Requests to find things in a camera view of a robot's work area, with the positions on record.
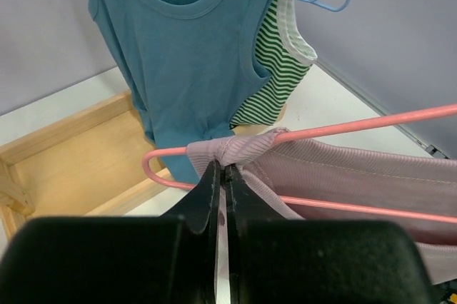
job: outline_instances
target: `gray partition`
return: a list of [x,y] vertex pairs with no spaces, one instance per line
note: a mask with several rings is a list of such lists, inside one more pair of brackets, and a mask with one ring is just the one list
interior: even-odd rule
[[[398,113],[457,102],[456,3],[353,0],[337,14],[303,3],[296,11],[321,62],[383,111]],[[457,117],[408,128],[457,158]]]

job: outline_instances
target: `wooden box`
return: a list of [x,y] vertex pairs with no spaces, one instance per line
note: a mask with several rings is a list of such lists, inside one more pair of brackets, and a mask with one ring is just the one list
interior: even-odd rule
[[[264,126],[240,126],[254,135]],[[166,187],[148,179],[145,138],[128,92],[0,147],[0,211],[8,238],[39,216],[123,215]],[[167,179],[159,160],[151,168]]]

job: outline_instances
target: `pink hanger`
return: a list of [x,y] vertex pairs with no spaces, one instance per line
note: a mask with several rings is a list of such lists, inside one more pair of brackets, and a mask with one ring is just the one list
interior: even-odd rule
[[[324,126],[319,128],[310,128],[304,129],[302,131],[291,131],[286,133],[281,133],[273,141],[273,146],[287,142],[301,140],[305,138],[317,138],[320,136],[330,136],[341,133],[350,133],[352,131],[364,131],[367,129],[380,128],[386,126],[395,126],[398,124],[405,124],[417,121],[430,120],[432,118],[440,118],[445,116],[451,116],[457,114],[457,103],[451,104],[449,106],[439,106],[436,108],[428,108],[417,111],[409,111],[407,113],[398,113],[395,115],[381,116],[376,118],[367,118],[360,121],[353,121],[348,123],[334,124],[332,126]],[[177,147],[177,148],[165,148],[165,149],[156,149],[155,151],[148,152],[142,160],[142,165],[145,174],[155,181],[156,183],[171,187],[171,188],[182,188],[184,190],[192,190],[195,185],[180,183],[177,181],[168,181],[159,177],[156,173],[151,170],[149,166],[149,161],[152,158],[157,158],[160,156],[178,156],[184,155],[187,152],[187,147]],[[379,215],[389,215],[389,216],[401,216],[409,218],[424,219],[430,221],[443,221],[448,223],[457,223],[457,218],[448,217],[448,216],[436,216],[428,215],[422,213],[411,213],[407,211],[395,211],[390,209],[379,209],[371,208],[365,206],[353,206],[349,204],[341,203],[332,203],[324,201],[311,201],[303,198],[294,198],[294,197],[285,197],[281,196],[281,199],[284,203],[297,204],[303,206],[317,206],[319,208],[332,208],[336,210],[345,210],[345,211],[357,211],[357,212],[369,212],[377,213]]]

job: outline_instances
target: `gray wall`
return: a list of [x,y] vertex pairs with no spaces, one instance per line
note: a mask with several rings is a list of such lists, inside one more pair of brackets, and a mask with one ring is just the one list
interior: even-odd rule
[[[381,108],[398,113],[457,102],[456,3],[353,0],[337,14],[302,3],[296,10],[301,33],[320,60]],[[457,117],[409,128],[457,158]]]
[[[296,8],[320,59],[396,113],[457,101],[455,2],[353,0],[338,14]],[[0,0],[0,114],[114,66],[86,3]],[[446,118],[410,128],[457,158],[456,127]]]

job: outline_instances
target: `stitching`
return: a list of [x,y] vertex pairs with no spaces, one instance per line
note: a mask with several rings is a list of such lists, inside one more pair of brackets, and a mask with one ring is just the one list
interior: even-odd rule
[[278,154],[280,156],[283,156],[284,158],[287,158],[287,159],[290,159],[290,160],[294,160],[294,161],[298,161],[299,163],[307,163],[307,164],[316,165],[316,166],[328,166],[328,167],[332,167],[332,168],[338,168],[338,169],[345,170],[345,171],[352,171],[352,172],[355,172],[355,173],[362,173],[362,174],[371,175],[371,176],[381,176],[381,177],[387,177],[387,178],[405,179],[405,180],[409,180],[409,181],[425,181],[425,182],[429,182],[429,183],[441,183],[441,184],[457,185],[457,182],[453,182],[453,181],[435,181],[435,180],[431,180],[431,179],[410,178],[410,177],[401,177],[401,176],[390,176],[388,174],[375,173],[375,172],[366,172],[366,171],[356,170],[354,168],[329,165],[327,163],[314,163],[312,161],[305,161],[305,160],[300,160],[300,159],[297,159],[297,158],[292,158],[291,156],[287,156],[285,154],[279,153],[278,151],[273,151],[273,150],[270,150],[270,151],[273,152],[273,153],[276,153],[276,154]]

